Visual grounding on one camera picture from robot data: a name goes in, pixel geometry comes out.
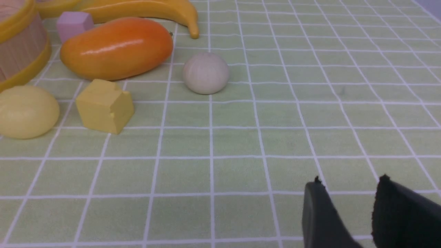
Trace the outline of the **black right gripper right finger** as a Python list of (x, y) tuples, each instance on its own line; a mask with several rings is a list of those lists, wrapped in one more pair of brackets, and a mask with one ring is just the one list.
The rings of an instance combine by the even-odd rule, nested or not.
[(439, 248), (441, 207), (383, 175), (373, 206), (372, 237), (378, 248)]

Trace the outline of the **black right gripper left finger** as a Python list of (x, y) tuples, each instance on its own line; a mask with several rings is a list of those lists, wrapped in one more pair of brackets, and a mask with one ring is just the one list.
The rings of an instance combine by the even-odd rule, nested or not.
[(362, 247), (346, 229), (318, 176), (305, 185), (302, 232), (306, 248)]

